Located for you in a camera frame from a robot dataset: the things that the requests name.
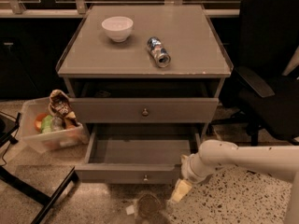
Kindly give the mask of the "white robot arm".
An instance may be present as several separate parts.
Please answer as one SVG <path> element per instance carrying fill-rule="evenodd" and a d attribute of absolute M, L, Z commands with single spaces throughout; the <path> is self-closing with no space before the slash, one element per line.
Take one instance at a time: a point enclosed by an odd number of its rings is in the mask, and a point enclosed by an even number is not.
<path fill-rule="evenodd" d="M 292 183 L 284 224 L 299 224 L 299 146 L 239 147 L 231 142 L 206 140 L 195 154 L 181 156 L 181 178 L 170 202 L 179 203 L 193 186 L 231 166 Z"/>

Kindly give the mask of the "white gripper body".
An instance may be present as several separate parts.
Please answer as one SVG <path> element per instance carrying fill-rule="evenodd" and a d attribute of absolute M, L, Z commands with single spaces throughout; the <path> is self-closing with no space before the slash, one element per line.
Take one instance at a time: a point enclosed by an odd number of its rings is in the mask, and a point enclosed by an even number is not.
<path fill-rule="evenodd" d="M 192 184 L 199 184 L 206 179 L 205 165 L 197 154 L 181 156 L 181 175 Z"/>

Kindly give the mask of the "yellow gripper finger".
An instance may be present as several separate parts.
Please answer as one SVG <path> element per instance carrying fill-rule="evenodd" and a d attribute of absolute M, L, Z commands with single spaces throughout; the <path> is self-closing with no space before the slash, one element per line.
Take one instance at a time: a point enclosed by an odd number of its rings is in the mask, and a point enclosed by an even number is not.
<path fill-rule="evenodd" d="M 174 187 L 170 201 L 172 203 L 179 203 L 184 196 L 186 196 L 192 189 L 192 183 L 185 179 L 179 179 Z"/>

